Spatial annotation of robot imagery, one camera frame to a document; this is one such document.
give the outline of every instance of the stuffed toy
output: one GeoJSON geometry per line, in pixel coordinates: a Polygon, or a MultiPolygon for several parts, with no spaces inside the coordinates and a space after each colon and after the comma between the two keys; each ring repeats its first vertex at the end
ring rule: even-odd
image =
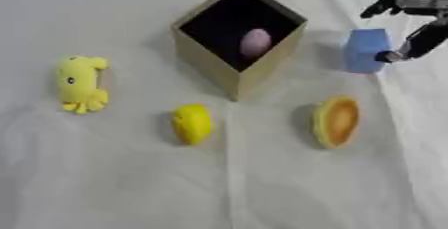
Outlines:
{"type": "Polygon", "coordinates": [[[56,70],[62,109],[78,114],[103,109],[108,103],[108,93],[98,88],[98,70],[107,67],[107,60],[101,57],[64,59],[56,70]]]}
{"type": "Polygon", "coordinates": [[[207,108],[202,104],[185,104],[173,112],[174,132],[189,145],[205,140],[213,131],[213,123],[207,108]]]}

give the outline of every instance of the open box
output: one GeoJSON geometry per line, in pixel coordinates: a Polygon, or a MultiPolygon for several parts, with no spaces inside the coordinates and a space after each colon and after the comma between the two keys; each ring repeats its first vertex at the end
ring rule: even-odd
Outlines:
{"type": "Polygon", "coordinates": [[[179,57],[234,100],[255,89],[296,50],[306,19],[276,0],[207,0],[172,26],[179,57]],[[258,60],[243,58],[241,38],[262,28],[272,46],[258,60]]]}

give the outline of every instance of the white tablecloth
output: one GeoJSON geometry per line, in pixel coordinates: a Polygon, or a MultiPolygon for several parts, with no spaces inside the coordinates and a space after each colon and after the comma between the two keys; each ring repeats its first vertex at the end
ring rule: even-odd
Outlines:
{"type": "Polygon", "coordinates": [[[298,52],[232,103],[175,56],[169,26],[202,1],[0,0],[1,228],[446,227],[447,48],[378,75],[345,73],[340,57],[354,28],[399,46],[428,19],[280,0],[310,19],[298,52]],[[60,111],[51,72],[73,54],[109,58],[107,109],[60,111]],[[338,94],[358,99],[361,124],[350,146],[321,150],[309,113],[338,94]],[[217,124],[197,147],[168,123],[190,102],[217,124]]]}

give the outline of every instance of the foam cube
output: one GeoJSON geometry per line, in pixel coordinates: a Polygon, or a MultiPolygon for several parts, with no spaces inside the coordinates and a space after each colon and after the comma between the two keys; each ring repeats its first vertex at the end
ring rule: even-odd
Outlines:
{"type": "Polygon", "coordinates": [[[384,63],[375,61],[378,52],[390,50],[384,29],[352,30],[344,50],[346,69],[352,73],[375,73],[384,63]]]}

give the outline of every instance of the blue object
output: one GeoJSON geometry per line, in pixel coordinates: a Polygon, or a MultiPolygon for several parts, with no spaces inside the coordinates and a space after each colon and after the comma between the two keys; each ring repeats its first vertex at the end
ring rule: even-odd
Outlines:
{"type": "Polygon", "coordinates": [[[384,63],[375,61],[380,51],[390,50],[384,29],[352,30],[344,50],[346,69],[352,73],[375,73],[384,63]]]}

